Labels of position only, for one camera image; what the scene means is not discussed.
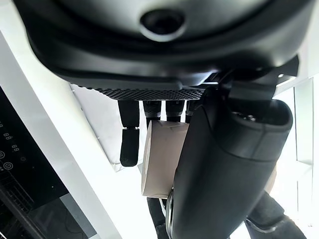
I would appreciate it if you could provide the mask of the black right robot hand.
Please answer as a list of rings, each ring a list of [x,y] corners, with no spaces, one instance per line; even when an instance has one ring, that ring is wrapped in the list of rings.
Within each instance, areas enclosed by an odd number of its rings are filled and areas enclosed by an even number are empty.
[[[165,216],[158,198],[147,198],[149,212],[159,239],[168,239]],[[245,220],[252,239],[305,239],[306,236],[295,222],[285,215],[285,210],[267,192],[263,194]]]

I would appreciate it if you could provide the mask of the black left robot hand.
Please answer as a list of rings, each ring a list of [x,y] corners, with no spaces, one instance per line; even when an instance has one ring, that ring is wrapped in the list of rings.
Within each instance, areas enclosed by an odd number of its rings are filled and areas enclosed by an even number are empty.
[[[182,146],[147,141],[147,198],[169,239],[227,239],[266,191],[293,115],[273,98],[298,74],[313,0],[16,0],[38,60],[118,102],[120,162],[135,166],[139,102],[149,134],[186,113]]]

